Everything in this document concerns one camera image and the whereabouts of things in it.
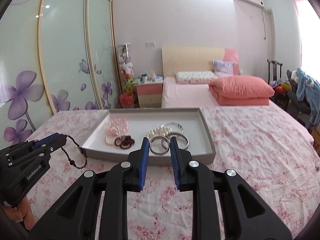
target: drawer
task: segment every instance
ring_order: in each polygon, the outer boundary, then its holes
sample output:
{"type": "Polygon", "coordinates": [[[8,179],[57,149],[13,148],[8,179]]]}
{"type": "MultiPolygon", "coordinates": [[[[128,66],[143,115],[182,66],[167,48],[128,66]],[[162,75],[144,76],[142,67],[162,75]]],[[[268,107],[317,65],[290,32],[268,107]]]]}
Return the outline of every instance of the drawer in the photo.
{"type": "Polygon", "coordinates": [[[138,95],[162,94],[162,84],[137,86],[138,95]]]}
{"type": "Polygon", "coordinates": [[[140,107],[161,107],[162,94],[138,95],[140,107]]]}

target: pink drawer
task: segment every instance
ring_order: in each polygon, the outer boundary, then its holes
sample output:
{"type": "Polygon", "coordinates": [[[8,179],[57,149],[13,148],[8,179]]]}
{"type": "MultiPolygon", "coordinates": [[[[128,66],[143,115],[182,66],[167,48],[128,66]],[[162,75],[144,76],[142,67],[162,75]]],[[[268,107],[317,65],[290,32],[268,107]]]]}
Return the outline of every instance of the pink drawer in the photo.
{"type": "Polygon", "coordinates": [[[162,94],[162,84],[137,86],[138,95],[162,94]]]}

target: human hand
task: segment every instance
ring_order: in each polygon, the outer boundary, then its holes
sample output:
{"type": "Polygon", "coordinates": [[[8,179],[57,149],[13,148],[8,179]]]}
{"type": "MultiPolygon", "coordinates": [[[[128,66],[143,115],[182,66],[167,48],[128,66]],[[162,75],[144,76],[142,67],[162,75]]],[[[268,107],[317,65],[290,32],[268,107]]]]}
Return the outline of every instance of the human hand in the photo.
{"type": "Polygon", "coordinates": [[[27,196],[25,196],[21,203],[18,204],[17,209],[7,206],[1,207],[10,220],[17,221],[23,219],[26,230],[31,230],[36,223],[27,196]]]}

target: silver screw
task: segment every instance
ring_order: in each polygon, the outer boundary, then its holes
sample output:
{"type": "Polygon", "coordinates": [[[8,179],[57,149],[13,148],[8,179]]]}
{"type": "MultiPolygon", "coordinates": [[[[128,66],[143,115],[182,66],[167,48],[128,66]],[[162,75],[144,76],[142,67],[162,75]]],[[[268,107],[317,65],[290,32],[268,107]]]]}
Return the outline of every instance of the silver screw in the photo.
{"type": "Polygon", "coordinates": [[[130,166],[131,166],[131,163],[129,163],[129,162],[121,163],[121,167],[123,167],[123,168],[129,168],[130,166]]]}
{"type": "Polygon", "coordinates": [[[84,173],[84,176],[85,176],[86,178],[92,177],[92,176],[93,176],[93,171],[86,171],[86,172],[84,173]]]}
{"type": "Polygon", "coordinates": [[[227,175],[229,175],[230,177],[236,176],[236,171],[235,170],[227,170],[227,175]]]}
{"type": "Polygon", "coordinates": [[[199,162],[197,162],[197,161],[191,161],[191,162],[189,162],[189,165],[190,165],[191,167],[195,168],[195,167],[198,167],[198,166],[199,166],[199,162]]]}

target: floral tablecloth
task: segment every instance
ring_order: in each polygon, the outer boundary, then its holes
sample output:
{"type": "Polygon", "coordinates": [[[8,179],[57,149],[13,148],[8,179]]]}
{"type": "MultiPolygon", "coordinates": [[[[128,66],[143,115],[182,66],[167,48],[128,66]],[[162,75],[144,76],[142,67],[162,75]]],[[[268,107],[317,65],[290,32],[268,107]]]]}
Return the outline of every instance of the floral tablecloth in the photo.
{"type": "MultiPolygon", "coordinates": [[[[310,220],[320,202],[319,157],[301,133],[270,107],[204,107],[217,155],[209,167],[236,170],[289,227],[295,237],[310,220]]],[[[61,111],[28,139],[52,133],[70,134],[80,141],[93,130],[105,110],[61,111]]],[[[84,157],[67,141],[65,149],[78,165],[84,157]]],[[[89,158],[88,167],[98,172],[115,163],[89,158]]],[[[50,208],[84,172],[69,165],[57,150],[50,170],[28,193],[36,219],[50,208]]],[[[144,190],[128,193],[128,236],[137,240],[191,240],[192,193],[177,191],[172,168],[149,166],[144,190]]]]}

